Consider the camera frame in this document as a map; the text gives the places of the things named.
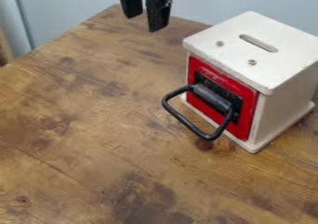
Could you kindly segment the white wooden box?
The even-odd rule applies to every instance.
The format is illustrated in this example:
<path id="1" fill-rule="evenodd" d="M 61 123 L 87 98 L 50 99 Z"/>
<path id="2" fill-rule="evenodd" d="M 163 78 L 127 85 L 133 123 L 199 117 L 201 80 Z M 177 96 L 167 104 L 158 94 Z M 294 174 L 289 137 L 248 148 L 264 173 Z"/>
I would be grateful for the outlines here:
<path id="1" fill-rule="evenodd" d="M 242 99 L 225 135 L 258 152 L 314 108 L 318 37 L 249 11 L 183 45 L 187 81 L 199 72 Z"/>

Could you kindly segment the red drawer with black handle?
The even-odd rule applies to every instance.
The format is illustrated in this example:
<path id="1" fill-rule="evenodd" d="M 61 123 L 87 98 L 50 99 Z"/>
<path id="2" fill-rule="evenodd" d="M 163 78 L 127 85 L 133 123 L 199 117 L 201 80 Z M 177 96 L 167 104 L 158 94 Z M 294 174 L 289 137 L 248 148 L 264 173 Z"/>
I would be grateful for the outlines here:
<path id="1" fill-rule="evenodd" d="M 194 55 L 187 58 L 186 68 L 187 84 L 165 95 L 165 109 L 201 138 L 216 140 L 228 131 L 236 138 L 248 140 L 258 92 Z M 169 105 L 169 101 L 182 94 L 186 103 L 217 123 L 213 134 L 206 134 Z"/>

